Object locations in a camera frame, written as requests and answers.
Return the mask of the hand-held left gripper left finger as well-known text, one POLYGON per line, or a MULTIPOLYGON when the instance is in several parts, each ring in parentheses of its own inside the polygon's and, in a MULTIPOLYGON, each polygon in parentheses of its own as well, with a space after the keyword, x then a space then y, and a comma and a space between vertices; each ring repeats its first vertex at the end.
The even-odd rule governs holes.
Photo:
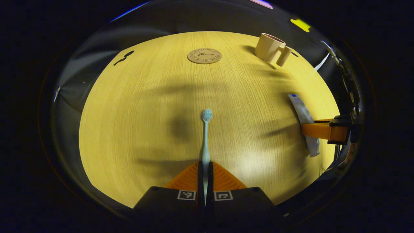
POLYGON ((163 187, 150 187, 134 210, 155 214, 195 215, 205 210, 203 168, 194 162, 163 187))

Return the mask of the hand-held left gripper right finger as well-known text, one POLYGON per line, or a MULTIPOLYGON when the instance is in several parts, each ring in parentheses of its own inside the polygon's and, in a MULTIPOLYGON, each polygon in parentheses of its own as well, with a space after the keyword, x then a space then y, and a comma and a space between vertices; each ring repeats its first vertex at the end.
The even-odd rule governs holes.
POLYGON ((206 182, 206 211, 209 214, 266 215, 275 208, 260 187, 247 187, 217 162, 209 163, 206 182))

